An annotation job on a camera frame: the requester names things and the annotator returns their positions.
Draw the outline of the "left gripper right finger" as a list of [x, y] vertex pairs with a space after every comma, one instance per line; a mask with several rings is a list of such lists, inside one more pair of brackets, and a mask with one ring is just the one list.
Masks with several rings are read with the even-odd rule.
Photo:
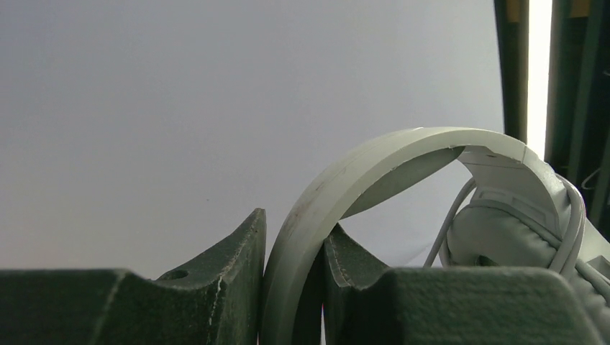
[[389, 267], [324, 240], [328, 344], [601, 344], [566, 281], [537, 268]]

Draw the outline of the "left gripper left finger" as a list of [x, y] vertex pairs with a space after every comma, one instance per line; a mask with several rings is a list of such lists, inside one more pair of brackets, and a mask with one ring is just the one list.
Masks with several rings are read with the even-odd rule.
[[255, 344], [266, 215], [149, 280], [123, 269], [2, 270], [3, 344]]

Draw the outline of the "grey white gaming headset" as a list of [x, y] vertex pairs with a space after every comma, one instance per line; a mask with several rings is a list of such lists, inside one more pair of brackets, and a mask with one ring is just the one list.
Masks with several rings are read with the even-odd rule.
[[336, 225], [386, 202], [404, 202], [421, 226], [425, 266], [541, 267], [573, 287], [609, 342], [609, 243], [583, 198], [525, 143], [502, 133], [427, 127], [372, 139], [324, 169], [285, 218], [265, 268], [260, 340], [294, 338], [306, 279]]

